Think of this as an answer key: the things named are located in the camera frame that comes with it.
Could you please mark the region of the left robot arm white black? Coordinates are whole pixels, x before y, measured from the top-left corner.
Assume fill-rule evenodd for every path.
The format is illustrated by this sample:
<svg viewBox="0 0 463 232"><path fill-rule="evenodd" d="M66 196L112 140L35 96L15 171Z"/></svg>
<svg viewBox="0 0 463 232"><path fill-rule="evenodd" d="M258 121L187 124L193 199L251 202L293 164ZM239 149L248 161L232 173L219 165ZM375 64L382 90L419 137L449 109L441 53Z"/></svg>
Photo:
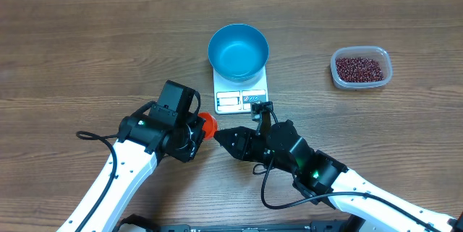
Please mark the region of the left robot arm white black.
<svg viewBox="0 0 463 232"><path fill-rule="evenodd" d="M116 134L78 131L77 137L104 143L110 155L60 231L112 231L141 184L166 157L187 163L205 138L205 119L190 109L200 93L171 80L158 100L122 119Z"/></svg>

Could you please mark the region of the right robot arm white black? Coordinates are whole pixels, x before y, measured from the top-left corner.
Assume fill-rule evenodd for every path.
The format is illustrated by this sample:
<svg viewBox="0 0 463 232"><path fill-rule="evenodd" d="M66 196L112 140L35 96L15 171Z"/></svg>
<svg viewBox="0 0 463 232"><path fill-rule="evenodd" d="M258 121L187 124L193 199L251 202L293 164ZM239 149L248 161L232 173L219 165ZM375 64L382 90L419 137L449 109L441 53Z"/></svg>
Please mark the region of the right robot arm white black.
<svg viewBox="0 0 463 232"><path fill-rule="evenodd" d="M261 163L293 176L303 198L295 207L319 202L355 215L384 231L461 231L462 219L414 205L370 183L356 171L312 149L290 120L260 130L239 126L214 134L237 160Z"/></svg>

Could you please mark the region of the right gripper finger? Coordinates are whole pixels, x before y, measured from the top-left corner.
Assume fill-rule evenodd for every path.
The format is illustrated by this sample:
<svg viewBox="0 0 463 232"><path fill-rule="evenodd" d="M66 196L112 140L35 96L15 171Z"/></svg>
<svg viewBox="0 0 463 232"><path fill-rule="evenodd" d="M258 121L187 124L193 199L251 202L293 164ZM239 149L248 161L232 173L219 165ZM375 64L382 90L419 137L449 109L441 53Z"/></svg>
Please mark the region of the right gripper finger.
<svg viewBox="0 0 463 232"><path fill-rule="evenodd" d="M228 136L243 136L246 133L246 128L243 126L238 126L229 129L222 129L216 132L217 137L228 137Z"/></svg>
<svg viewBox="0 0 463 232"><path fill-rule="evenodd" d="M228 137L217 137L216 133L214 134L214 139L222 146L233 158L238 158L237 150L237 140L238 137L228 136Z"/></svg>

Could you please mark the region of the orange scoop with blue handle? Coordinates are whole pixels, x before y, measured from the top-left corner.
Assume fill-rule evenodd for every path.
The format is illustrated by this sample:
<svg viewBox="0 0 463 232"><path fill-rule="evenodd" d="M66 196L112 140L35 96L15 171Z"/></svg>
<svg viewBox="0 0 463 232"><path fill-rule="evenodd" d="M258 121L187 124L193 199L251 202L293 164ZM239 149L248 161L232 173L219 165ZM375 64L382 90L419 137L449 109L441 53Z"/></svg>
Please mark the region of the orange scoop with blue handle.
<svg viewBox="0 0 463 232"><path fill-rule="evenodd" d="M202 130L205 132L205 140L212 139L218 129L217 120L208 112L201 112L198 116L205 120Z"/></svg>

